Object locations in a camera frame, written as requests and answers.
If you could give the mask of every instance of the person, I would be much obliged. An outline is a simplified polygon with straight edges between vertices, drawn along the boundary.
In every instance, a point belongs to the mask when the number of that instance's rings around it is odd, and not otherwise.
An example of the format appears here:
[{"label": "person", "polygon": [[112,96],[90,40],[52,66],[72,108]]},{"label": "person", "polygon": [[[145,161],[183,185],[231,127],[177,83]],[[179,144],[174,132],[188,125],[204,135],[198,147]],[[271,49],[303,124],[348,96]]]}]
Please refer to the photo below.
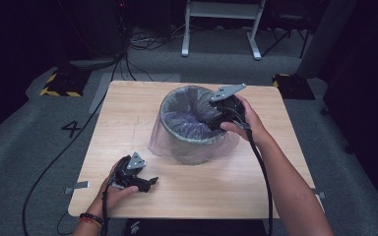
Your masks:
[{"label": "person", "polygon": [[[245,107],[246,122],[250,124],[254,143],[261,152],[274,203],[288,235],[334,235],[313,191],[288,161],[249,102],[242,96],[238,95],[237,97]],[[248,141],[245,131],[237,125],[230,122],[222,122],[220,127],[223,130],[235,132]],[[88,208],[88,213],[101,217],[101,193],[104,188],[102,184],[94,202]],[[135,186],[124,190],[109,187],[108,212],[123,198],[137,191],[138,188]],[[98,225],[80,221],[73,235],[95,236],[97,232]]]}]

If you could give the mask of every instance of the beaded bracelet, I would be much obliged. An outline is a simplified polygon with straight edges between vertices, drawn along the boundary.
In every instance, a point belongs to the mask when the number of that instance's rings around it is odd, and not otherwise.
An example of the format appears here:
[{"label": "beaded bracelet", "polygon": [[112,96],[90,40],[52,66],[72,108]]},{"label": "beaded bracelet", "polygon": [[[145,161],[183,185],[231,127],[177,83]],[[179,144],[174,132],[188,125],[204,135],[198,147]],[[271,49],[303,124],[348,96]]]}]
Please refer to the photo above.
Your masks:
[{"label": "beaded bracelet", "polygon": [[99,228],[103,225],[103,219],[101,219],[99,216],[91,214],[91,213],[81,213],[79,215],[79,221],[84,221],[87,223],[95,223]]}]

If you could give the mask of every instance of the wooden table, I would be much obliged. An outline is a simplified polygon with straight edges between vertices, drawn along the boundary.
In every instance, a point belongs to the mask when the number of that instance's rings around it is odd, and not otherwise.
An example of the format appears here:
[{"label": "wooden table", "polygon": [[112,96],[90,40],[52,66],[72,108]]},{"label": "wooden table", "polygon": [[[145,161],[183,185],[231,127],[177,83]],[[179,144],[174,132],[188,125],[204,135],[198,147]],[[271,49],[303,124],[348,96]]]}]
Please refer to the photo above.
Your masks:
[{"label": "wooden table", "polygon": [[[181,83],[112,82],[97,120],[78,182],[91,186],[77,189],[69,205],[71,215],[84,212],[113,164],[137,151],[147,162],[140,178],[159,177],[148,193],[125,199],[112,217],[147,218],[267,218],[268,200],[260,165],[248,142],[228,156],[191,166],[153,155],[147,148],[158,109]],[[201,84],[217,90],[219,85]],[[279,91],[273,87],[249,87],[246,97],[283,152],[311,188],[312,177],[293,131]]]}]

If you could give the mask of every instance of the transparent trash bag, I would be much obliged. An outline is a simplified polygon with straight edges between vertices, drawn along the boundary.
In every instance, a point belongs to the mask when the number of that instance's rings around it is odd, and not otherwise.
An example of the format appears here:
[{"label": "transparent trash bag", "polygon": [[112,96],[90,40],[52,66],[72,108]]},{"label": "transparent trash bag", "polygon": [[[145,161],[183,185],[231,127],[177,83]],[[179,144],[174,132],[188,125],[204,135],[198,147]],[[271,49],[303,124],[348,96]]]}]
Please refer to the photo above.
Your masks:
[{"label": "transparent trash bag", "polygon": [[161,103],[149,150],[191,165],[229,154],[238,145],[239,136],[221,129],[211,131],[203,123],[220,114],[209,103],[213,94],[195,86],[171,91]]}]

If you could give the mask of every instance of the black chair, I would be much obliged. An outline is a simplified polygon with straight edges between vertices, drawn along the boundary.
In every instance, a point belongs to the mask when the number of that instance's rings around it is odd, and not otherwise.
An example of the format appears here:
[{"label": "black chair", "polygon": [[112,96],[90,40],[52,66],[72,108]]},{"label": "black chair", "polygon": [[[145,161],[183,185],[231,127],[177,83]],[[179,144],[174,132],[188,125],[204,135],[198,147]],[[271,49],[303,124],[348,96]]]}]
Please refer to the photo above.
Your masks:
[{"label": "black chair", "polygon": [[[325,0],[317,2],[315,6],[307,6],[304,1],[299,0],[271,0],[268,2],[267,10],[269,19],[266,27],[270,28],[277,39],[263,54],[265,56],[270,50],[272,50],[279,42],[287,36],[290,36],[293,30],[297,30],[299,35],[303,39],[302,49],[300,51],[299,58],[302,59],[303,52],[305,51],[306,42],[308,41],[309,33],[315,28],[315,13],[320,13],[319,8],[323,5]],[[285,33],[277,38],[275,35],[275,29],[285,30]],[[306,30],[305,37],[302,35],[302,31]]]}]

